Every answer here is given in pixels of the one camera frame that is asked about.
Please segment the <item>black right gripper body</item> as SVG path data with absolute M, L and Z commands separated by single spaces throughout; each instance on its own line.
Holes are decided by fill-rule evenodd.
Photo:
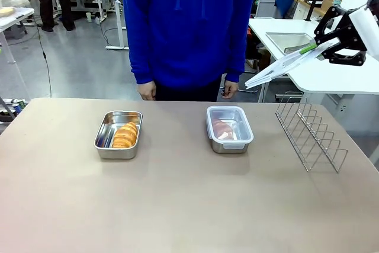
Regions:
M 349 17 L 342 17 L 336 26 L 338 39 L 344 49 L 366 52 L 367 48 Z

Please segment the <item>person's left hand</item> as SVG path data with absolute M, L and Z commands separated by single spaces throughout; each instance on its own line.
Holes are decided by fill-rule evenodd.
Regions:
M 222 98 L 225 100 L 231 99 L 239 89 L 237 82 L 224 80 L 224 88 L 222 92 Z

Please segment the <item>person's right hand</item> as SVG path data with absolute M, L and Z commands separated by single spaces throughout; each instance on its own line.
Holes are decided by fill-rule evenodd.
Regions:
M 156 85 L 153 81 L 137 85 L 138 93 L 145 101 L 154 101 L 156 98 Z

